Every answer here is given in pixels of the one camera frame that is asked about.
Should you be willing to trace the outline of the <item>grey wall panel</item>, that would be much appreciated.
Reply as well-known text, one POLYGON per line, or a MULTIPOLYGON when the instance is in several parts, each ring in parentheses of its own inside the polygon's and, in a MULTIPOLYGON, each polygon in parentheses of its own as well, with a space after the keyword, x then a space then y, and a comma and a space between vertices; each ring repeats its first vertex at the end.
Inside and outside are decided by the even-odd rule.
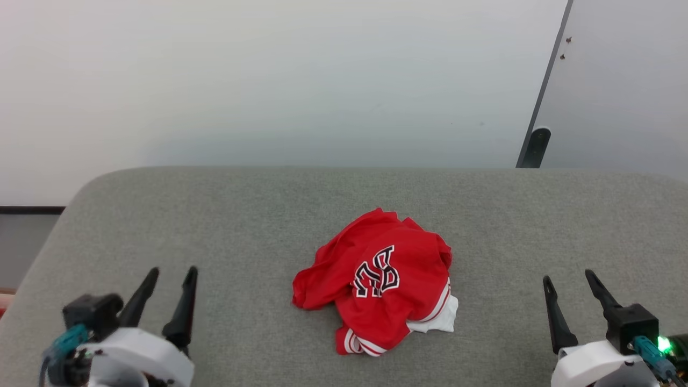
POLYGON ((575 0, 537 124, 543 168, 688 182, 688 0, 575 0))

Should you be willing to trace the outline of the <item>black baseboard strip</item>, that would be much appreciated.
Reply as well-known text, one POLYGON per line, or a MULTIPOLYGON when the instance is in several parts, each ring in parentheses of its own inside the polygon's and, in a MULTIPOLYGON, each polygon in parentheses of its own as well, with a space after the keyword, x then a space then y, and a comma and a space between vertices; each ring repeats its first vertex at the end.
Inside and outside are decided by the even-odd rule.
POLYGON ((65 206, 0 206, 0 214, 59 216, 65 206))

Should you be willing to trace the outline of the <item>red and white jersey garment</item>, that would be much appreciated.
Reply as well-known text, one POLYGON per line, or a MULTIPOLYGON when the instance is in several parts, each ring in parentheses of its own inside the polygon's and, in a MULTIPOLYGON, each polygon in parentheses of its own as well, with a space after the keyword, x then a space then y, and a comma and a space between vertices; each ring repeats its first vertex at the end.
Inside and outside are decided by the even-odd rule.
POLYGON ((413 219, 376 208, 317 250, 293 280, 292 303, 304 310, 334 304, 342 319, 337 353, 379 357, 413 332, 452 332, 450 245, 413 219))

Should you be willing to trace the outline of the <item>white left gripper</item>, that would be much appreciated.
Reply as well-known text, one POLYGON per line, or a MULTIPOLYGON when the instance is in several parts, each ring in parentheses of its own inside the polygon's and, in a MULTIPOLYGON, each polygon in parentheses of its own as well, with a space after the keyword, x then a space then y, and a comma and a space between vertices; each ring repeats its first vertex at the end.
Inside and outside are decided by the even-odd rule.
POLYGON ((196 366, 189 357, 196 307, 198 269, 191 266, 182 294, 162 335, 138 328, 160 270, 153 267, 119 314, 119 326, 108 338, 86 343, 91 355, 85 387, 191 387, 196 366))

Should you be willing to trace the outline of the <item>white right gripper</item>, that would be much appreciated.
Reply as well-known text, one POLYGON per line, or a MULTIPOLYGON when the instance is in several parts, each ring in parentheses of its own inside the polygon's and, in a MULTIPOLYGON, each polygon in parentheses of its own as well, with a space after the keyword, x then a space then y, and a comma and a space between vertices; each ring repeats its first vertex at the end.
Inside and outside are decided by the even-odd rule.
MULTIPOLYGON (((609 323, 622 323, 622 306, 591 269, 585 269, 587 283, 602 306, 609 323)), ((609 341, 578 345, 558 304, 552 279, 543 277, 548 324, 553 353, 558 354, 551 387, 659 387, 659 381, 636 354, 622 355, 609 341)))

